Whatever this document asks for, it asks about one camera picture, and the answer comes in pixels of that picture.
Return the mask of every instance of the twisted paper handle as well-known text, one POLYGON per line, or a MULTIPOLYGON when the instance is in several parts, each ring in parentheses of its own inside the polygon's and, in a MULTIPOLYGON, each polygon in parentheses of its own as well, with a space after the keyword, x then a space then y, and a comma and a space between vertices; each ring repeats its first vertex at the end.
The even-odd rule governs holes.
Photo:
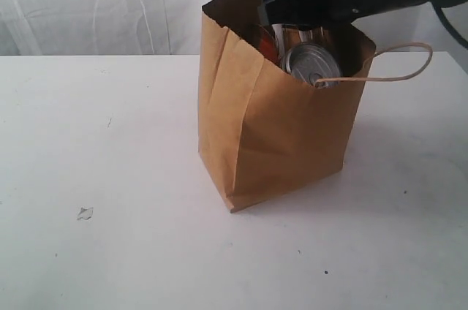
POLYGON ((432 61, 432 58, 434 56, 434 50, 430 45, 427 45, 426 43, 420 43, 420 42, 411 42, 411 43, 404 43, 402 45, 394 45, 393 47, 386 48, 384 50, 381 50, 379 53, 375 53, 372 57, 366 59, 363 63, 363 68, 367 66, 369 62, 374 60, 376 57, 381 56, 382 54, 391 52, 392 50, 397 50, 405 47, 419 47, 426 49, 429 53, 429 57, 426 60, 426 63, 416 72, 413 72, 412 74, 405 75, 405 76, 399 76, 399 77, 336 77, 336 78, 320 78, 319 80, 315 81, 315 84, 317 83, 323 83, 323 82, 396 82, 396 81, 405 81, 405 80, 410 80, 412 78, 415 78, 416 76, 422 74, 424 70, 427 69, 429 64, 432 61))

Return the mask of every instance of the small debris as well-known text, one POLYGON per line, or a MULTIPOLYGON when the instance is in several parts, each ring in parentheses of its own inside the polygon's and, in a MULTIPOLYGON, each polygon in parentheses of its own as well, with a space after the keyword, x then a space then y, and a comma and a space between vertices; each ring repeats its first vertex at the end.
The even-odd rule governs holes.
POLYGON ((93 217, 93 208, 85 209, 81 208, 80 213, 78 214, 77 220, 89 220, 93 217))

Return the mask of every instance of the brown paper bag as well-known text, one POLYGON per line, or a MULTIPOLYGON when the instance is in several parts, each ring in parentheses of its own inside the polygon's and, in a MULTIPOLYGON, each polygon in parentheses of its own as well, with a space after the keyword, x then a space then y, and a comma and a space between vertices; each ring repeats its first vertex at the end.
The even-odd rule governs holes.
MULTIPOLYGON (((339 172, 365 84, 317 89, 265 59, 241 38, 259 3, 203 6, 199 151, 231 212, 339 172)), ((325 37, 344 76, 367 77, 369 38, 352 26, 325 37)))

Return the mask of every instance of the tin can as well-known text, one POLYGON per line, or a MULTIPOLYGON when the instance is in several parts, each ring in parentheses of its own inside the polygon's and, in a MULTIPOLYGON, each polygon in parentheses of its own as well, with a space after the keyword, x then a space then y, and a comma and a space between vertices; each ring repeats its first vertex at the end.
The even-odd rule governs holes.
POLYGON ((282 69, 295 78, 317 88, 328 88, 338 82, 323 82, 321 78, 341 78, 341 69, 335 58, 322 46, 315 43, 300 43, 291 48, 282 59, 282 69))

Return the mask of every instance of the white table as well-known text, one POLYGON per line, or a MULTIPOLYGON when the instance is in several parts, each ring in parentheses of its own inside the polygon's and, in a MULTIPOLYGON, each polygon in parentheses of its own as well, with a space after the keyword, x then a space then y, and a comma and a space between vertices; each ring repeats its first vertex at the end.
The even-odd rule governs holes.
POLYGON ((447 53, 366 87, 342 173, 234 215, 197 155, 197 73, 0 58, 0 309, 467 308, 468 76, 447 53))

